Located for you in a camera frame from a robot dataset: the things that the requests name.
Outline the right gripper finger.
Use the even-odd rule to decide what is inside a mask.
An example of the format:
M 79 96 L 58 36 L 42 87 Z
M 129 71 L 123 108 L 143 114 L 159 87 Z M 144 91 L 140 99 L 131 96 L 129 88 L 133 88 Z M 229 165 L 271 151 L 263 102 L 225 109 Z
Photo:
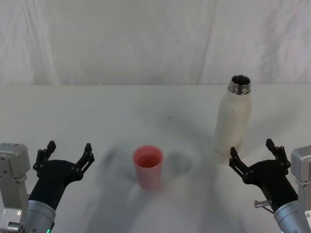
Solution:
M 229 166 L 242 178 L 244 183 L 253 183 L 254 172 L 239 157 L 235 147 L 230 149 Z
M 282 169 L 284 170 L 284 173 L 289 173 L 288 168 L 291 167 L 291 163 L 289 162 L 285 149 L 283 146 L 275 146 L 272 139 L 268 138 L 266 140 L 266 147 L 267 149 L 272 153 L 272 155 L 275 157 L 275 159 L 278 161 Z

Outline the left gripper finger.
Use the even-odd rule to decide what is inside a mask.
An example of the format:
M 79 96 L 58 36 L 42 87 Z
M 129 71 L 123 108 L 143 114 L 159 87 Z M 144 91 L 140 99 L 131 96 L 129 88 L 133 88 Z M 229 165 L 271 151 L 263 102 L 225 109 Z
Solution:
M 71 176 L 73 181 L 79 181 L 83 178 L 84 173 L 88 170 L 91 164 L 95 161 L 92 153 L 92 147 L 90 143 L 87 143 L 82 157 L 71 168 Z
M 50 156 L 56 149 L 54 141 L 50 141 L 45 149 L 37 151 L 36 162 L 33 169 L 36 176 L 41 179 L 55 179 L 56 177 L 56 160 L 49 160 Z

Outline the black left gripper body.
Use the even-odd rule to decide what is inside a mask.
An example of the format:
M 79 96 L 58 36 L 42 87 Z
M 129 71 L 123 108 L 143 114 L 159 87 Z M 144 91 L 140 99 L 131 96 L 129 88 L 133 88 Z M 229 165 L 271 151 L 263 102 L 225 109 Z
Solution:
M 66 187 L 82 179 L 82 172 L 76 164 L 65 160 L 50 160 L 42 164 L 35 163 L 33 169 L 38 180 L 29 200 L 47 204 L 56 210 Z

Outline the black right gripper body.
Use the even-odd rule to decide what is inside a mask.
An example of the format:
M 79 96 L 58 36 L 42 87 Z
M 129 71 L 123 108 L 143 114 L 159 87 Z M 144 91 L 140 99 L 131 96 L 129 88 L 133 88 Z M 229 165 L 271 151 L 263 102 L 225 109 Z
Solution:
M 275 212 L 279 207 L 298 200 L 298 195 L 286 175 L 289 173 L 289 161 L 265 160 L 251 166 L 243 165 L 242 180 L 261 189 Z

